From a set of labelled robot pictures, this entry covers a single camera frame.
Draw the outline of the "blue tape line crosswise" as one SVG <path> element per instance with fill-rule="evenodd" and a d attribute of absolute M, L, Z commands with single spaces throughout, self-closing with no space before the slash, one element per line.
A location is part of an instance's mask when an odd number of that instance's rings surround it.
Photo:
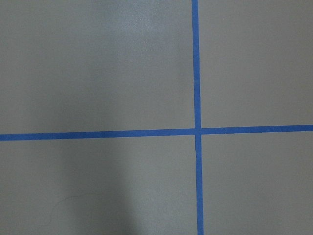
<path fill-rule="evenodd" d="M 312 125 L 211 127 L 211 128 L 187 128 L 187 129 L 1 134 L 0 140 L 38 141 L 38 140 L 69 140 L 69 139 L 101 139 L 101 138 L 194 136 L 194 135 L 248 134 L 248 133 L 309 132 L 312 130 L 313 130 Z"/>

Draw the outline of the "blue tape line lengthwise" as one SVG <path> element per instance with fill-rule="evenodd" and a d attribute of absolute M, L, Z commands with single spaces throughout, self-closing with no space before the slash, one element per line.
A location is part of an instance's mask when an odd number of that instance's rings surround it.
<path fill-rule="evenodd" d="M 200 38 L 199 6 L 197 0 L 191 1 L 193 34 L 193 77 L 194 77 L 194 127 L 196 156 L 196 197 L 197 234 L 204 234 L 203 223 L 203 183 L 202 183 L 202 144 L 201 144 L 201 77 L 200 77 Z"/>

